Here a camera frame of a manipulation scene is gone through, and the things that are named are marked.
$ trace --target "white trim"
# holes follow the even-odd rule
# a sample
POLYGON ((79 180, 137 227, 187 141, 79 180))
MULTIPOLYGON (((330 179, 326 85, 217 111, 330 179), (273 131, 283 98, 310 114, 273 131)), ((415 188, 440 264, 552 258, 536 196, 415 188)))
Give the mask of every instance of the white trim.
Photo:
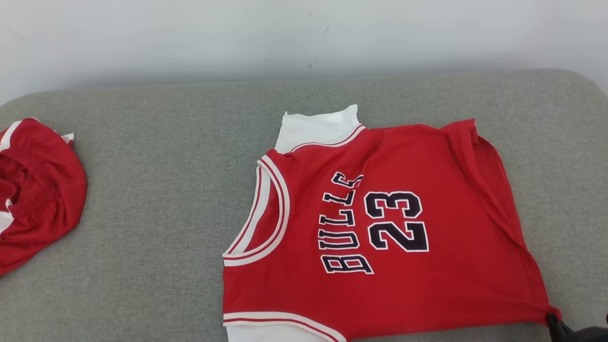
POLYGON ((363 125, 359 125, 359 126, 355 127, 355 129, 353 130, 353 132, 351 132, 350 135, 348 135, 348 137, 346 139, 344 139, 343 141, 337 142, 335 144, 321 144, 320 142, 309 142, 307 144, 300 144, 300 145, 294 147, 291 150, 291 152, 296 151, 300 147, 310 146, 310 145, 326 146, 326 147, 340 147, 340 146, 344 146, 344 145, 348 144, 349 142, 353 141, 357 137, 357 135, 359 135, 359 133, 361 133, 361 131, 363 131, 364 129, 365 129, 365 126, 363 126, 363 125))
POLYGON ((270 236, 260 246, 239 254, 223 254, 224 266, 240 266, 260 260, 272 252, 283 239, 289 218, 289 192, 283 175, 268 155, 264 155, 258 164, 270 176, 278 194, 278 220, 277 226, 270 236))
POLYGON ((15 121, 15 122, 13 122, 13 124, 11 126, 8 127, 8 129, 6 129, 6 132, 2 136, 2 139, 0 140, 0 151, 4 151, 4 150, 10 148, 10 137, 13 135, 13 133, 17 129, 17 126, 20 123, 21 123, 21 120, 15 121))
POLYGON ((240 254, 245 252, 245 249, 251 242, 251 238, 254 236, 258 222, 266 211, 266 206, 268 205, 268 199, 270 197, 270 176, 260 166, 258 166, 255 171, 255 195, 254 202, 249 211, 249 216, 245 221, 243 228, 224 254, 240 254))
POLYGON ((14 220, 13 214, 11 214, 9 210, 9 206, 13 205, 13 202, 6 200, 5 205, 8 212, 0 211, 0 233, 10 227, 10 224, 13 223, 14 220))
POLYGON ((275 150, 288 153, 294 147, 309 142, 333 144, 348 137, 360 125, 357 105, 335 113, 306 116, 285 113, 278 133, 275 150))
POLYGON ((285 324, 305 329, 311 333, 323 337, 329 342, 347 342, 346 338, 338 331, 315 322, 304 316, 288 312, 232 312, 224 314, 224 326, 236 325, 249 326, 269 326, 275 324, 285 324), (228 319, 238 319, 238 321, 225 322, 228 319), (263 319, 263 321, 248 321, 247 319, 263 319))
POLYGON ((74 140, 74 134, 70 133, 70 134, 62 135, 61 138, 63 139, 63 141, 65 141, 67 144, 69 144, 71 141, 74 140))

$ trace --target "gray fabric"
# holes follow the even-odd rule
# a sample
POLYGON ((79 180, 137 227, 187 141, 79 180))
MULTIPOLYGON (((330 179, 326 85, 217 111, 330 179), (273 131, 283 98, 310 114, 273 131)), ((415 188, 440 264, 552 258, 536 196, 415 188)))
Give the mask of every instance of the gray fabric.
MULTIPOLYGON (((88 174, 80 226, 0 279, 0 341, 226 341, 221 253, 250 209, 255 160, 285 110, 359 105, 368 127, 477 118, 499 150, 523 234, 572 328, 608 312, 608 99, 572 72, 530 70, 34 94, 75 133, 88 174)), ((548 341, 535 324, 368 341, 548 341)))

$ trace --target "red jersey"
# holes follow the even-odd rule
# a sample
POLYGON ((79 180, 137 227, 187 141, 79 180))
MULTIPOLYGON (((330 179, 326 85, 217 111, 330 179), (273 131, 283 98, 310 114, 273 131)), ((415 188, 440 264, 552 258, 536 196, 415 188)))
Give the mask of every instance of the red jersey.
POLYGON ((86 175, 73 139, 32 118, 0 133, 0 276, 80 221, 86 175))
POLYGON ((224 254, 225 326, 337 342, 559 316, 474 120, 359 126, 258 164, 254 206, 224 254))

